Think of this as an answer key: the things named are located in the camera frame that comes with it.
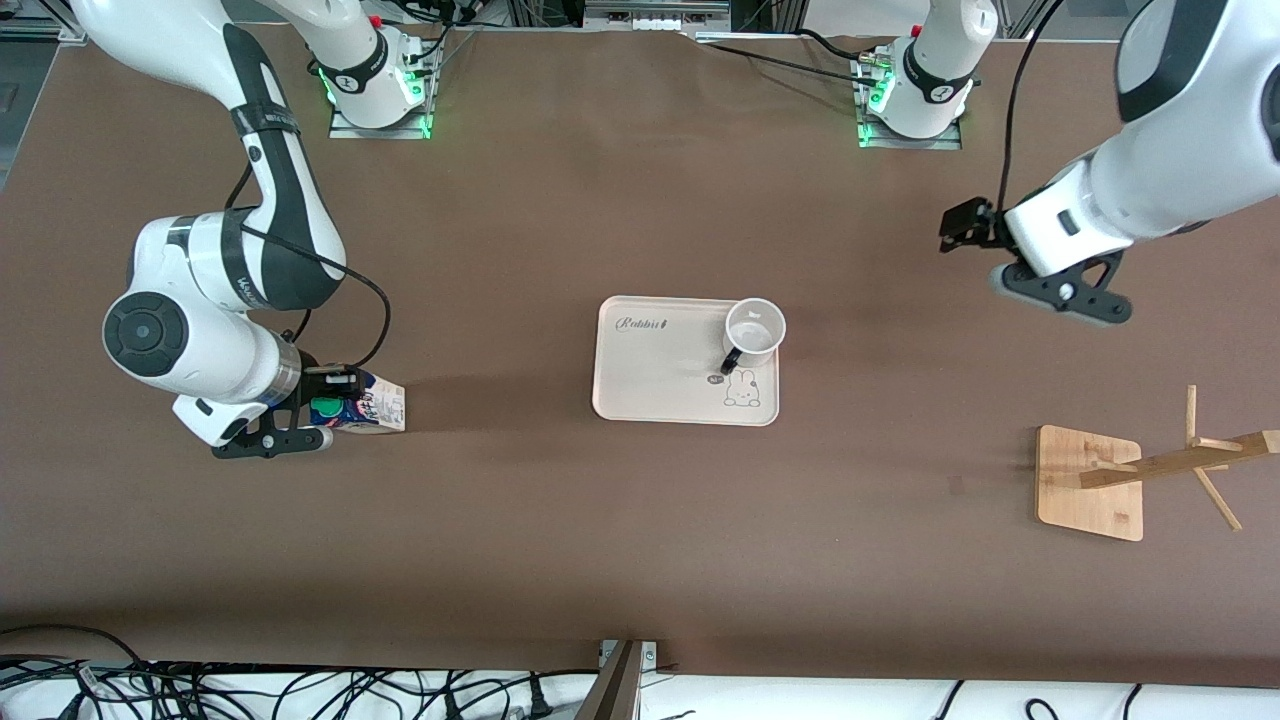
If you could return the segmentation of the blue white milk carton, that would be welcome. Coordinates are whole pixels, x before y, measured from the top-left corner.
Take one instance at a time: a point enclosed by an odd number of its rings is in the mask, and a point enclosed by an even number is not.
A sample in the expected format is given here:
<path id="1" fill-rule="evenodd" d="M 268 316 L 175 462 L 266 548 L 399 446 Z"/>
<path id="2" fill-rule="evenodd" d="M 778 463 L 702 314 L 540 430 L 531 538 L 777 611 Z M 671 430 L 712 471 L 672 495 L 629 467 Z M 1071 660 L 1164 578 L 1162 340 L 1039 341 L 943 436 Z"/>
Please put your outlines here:
<path id="1" fill-rule="evenodd" d="M 372 374 L 372 387 L 362 397 L 319 395 L 308 404 L 308 416 L 312 425 L 332 430 L 387 434 L 406 430 L 407 407 L 404 387 Z"/>

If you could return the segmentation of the white smiley cup black handle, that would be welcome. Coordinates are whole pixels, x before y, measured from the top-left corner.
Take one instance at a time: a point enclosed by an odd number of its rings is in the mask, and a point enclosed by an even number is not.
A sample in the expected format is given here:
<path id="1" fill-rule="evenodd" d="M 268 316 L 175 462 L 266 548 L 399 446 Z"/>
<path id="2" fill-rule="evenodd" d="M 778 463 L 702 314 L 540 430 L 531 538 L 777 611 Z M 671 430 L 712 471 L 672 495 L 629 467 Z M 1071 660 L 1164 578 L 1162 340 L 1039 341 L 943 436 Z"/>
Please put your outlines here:
<path id="1" fill-rule="evenodd" d="M 764 366 L 783 343 L 787 323 L 781 309 L 765 299 L 737 301 L 722 323 L 723 357 L 718 373 Z"/>

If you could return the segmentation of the wooden cup rack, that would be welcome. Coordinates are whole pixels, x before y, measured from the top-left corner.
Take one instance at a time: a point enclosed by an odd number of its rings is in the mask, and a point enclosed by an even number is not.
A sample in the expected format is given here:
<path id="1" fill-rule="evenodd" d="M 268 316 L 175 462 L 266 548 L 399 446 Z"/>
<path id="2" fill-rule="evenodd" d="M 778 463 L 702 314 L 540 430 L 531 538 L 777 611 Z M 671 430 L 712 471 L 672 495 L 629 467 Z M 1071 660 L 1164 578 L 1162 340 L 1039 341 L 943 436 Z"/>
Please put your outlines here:
<path id="1" fill-rule="evenodd" d="M 1228 527 L 1242 530 L 1239 518 L 1211 474 L 1262 457 L 1280 457 L 1280 429 L 1222 439 L 1202 436 L 1197 420 L 1198 388 L 1188 386 L 1184 445 L 1178 450 L 1146 455 L 1134 441 L 1066 427 L 1039 427 L 1036 519 L 1051 527 L 1138 542 L 1144 537 L 1144 487 L 1193 475 Z"/>

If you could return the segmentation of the cream rabbit print tray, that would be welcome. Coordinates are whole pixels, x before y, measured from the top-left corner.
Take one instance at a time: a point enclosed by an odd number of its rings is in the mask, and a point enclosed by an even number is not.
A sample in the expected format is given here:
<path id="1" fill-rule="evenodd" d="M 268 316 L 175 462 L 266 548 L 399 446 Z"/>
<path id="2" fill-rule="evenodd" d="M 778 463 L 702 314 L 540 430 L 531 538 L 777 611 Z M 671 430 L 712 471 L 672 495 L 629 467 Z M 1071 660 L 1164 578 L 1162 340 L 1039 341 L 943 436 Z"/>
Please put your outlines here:
<path id="1" fill-rule="evenodd" d="M 722 323 L 737 302 L 616 295 L 599 309 L 591 404 L 613 421 L 767 427 L 780 414 L 780 348 L 721 375 Z"/>

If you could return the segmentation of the grey power strip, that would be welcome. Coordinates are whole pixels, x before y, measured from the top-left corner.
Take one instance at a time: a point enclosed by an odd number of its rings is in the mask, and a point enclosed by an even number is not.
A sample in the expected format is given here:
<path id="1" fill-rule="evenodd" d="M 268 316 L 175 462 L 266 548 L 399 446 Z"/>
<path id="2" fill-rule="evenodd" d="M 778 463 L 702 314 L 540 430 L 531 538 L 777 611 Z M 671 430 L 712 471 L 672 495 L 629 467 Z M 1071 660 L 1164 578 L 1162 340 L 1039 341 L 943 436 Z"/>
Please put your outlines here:
<path id="1" fill-rule="evenodd" d="M 594 31 L 730 32 L 730 0 L 582 0 L 582 27 Z"/>

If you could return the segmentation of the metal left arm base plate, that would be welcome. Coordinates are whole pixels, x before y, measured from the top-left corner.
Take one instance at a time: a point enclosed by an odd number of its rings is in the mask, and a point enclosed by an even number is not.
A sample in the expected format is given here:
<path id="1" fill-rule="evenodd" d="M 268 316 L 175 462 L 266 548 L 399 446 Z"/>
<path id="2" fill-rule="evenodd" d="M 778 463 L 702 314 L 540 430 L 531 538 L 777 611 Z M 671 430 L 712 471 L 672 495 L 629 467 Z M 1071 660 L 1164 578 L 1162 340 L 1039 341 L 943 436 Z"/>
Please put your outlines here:
<path id="1" fill-rule="evenodd" d="M 883 79 L 890 76 L 888 68 L 877 63 L 850 61 L 850 70 L 855 78 L 874 79 L 876 87 L 854 83 L 854 97 L 856 108 L 858 142 L 863 149 L 901 149 L 901 150 L 934 150 L 956 151 L 963 147 L 963 137 L 959 120 L 954 120 L 948 128 L 932 138 L 911 138 L 891 129 L 882 118 L 872 111 L 872 100 L 881 96 L 884 88 Z"/>

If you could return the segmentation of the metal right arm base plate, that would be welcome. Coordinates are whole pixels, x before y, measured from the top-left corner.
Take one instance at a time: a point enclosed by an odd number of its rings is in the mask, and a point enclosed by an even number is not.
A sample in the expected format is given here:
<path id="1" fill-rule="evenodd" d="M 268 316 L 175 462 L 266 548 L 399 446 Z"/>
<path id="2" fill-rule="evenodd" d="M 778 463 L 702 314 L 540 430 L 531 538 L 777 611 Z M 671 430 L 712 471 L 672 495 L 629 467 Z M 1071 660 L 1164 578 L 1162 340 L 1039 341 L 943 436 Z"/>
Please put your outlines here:
<path id="1" fill-rule="evenodd" d="M 422 61 L 407 68 L 390 63 L 364 83 L 347 77 L 320 78 L 332 105 L 333 138 L 425 140 L 431 136 L 436 68 Z"/>

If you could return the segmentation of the grey metal post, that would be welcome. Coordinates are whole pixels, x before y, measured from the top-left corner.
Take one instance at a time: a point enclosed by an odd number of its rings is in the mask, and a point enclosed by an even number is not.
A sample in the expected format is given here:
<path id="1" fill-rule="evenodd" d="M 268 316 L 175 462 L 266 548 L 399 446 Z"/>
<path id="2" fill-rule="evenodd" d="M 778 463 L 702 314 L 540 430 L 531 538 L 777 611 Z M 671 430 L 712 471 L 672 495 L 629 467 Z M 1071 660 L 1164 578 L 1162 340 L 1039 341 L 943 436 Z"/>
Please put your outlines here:
<path id="1" fill-rule="evenodd" d="M 643 676 L 658 669 L 654 641 L 603 641 L 602 669 L 573 720 L 639 720 Z"/>

